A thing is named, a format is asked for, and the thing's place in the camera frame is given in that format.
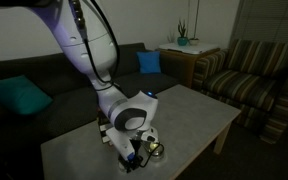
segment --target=table leg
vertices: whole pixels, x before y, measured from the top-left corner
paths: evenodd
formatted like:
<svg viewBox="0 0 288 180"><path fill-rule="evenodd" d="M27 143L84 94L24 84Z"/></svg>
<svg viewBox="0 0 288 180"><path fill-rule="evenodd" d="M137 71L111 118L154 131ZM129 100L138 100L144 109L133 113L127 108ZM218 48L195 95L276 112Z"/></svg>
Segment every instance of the table leg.
<svg viewBox="0 0 288 180"><path fill-rule="evenodd" d="M223 145L225 143L226 140L226 136L228 131L230 130L231 127L231 123L229 123L224 129L223 131L218 135L217 139L216 139L216 143L215 143L215 147L214 147L214 152L216 154L220 154L223 148Z"/></svg>

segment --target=teal pot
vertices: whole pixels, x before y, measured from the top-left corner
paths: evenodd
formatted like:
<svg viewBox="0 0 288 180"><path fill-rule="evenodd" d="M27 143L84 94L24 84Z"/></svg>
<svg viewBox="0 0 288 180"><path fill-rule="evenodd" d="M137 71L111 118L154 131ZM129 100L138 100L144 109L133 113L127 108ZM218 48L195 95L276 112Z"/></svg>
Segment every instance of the teal pot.
<svg viewBox="0 0 288 180"><path fill-rule="evenodd" d="M185 46L188 42L188 39L186 37L178 37L177 38L177 44L179 46Z"/></svg>

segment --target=wall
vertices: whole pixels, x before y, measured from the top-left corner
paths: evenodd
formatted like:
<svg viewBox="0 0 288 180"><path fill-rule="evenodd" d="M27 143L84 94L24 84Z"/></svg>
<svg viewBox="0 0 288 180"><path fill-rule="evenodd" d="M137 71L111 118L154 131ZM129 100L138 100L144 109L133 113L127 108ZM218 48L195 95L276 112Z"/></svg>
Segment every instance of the wall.
<svg viewBox="0 0 288 180"><path fill-rule="evenodd" d="M197 0L102 0L119 44L144 42L148 49L178 36L179 18L194 13ZM201 0L197 35L204 42L227 47L239 0ZM194 19L190 18L190 29ZM0 60L61 52L43 22L21 7L0 8Z"/></svg>

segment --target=dark gray sofa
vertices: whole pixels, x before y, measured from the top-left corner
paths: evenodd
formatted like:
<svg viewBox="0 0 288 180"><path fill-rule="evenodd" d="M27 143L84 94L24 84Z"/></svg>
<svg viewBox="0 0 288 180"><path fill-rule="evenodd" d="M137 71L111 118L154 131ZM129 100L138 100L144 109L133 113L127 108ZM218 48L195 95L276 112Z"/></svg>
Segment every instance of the dark gray sofa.
<svg viewBox="0 0 288 180"><path fill-rule="evenodd" d="M114 77L127 97L139 90L161 92L178 84L177 74L141 74L136 52L143 43L120 46L120 64ZM25 75L53 102L36 115L11 114L0 119L0 174L14 179L41 179L40 144L96 119L97 95L89 80L63 54L0 61L0 79Z"/></svg>

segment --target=striped armchair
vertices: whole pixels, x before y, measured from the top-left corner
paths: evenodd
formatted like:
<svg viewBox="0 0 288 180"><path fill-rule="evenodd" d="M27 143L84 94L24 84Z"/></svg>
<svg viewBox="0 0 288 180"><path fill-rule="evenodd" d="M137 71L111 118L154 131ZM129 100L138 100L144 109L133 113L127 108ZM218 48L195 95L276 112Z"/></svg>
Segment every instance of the striped armchair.
<svg viewBox="0 0 288 180"><path fill-rule="evenodd" d="M241 109L234 122L274 144L288 126L288 43L235 40L196 62L192 88Z"/></svg>

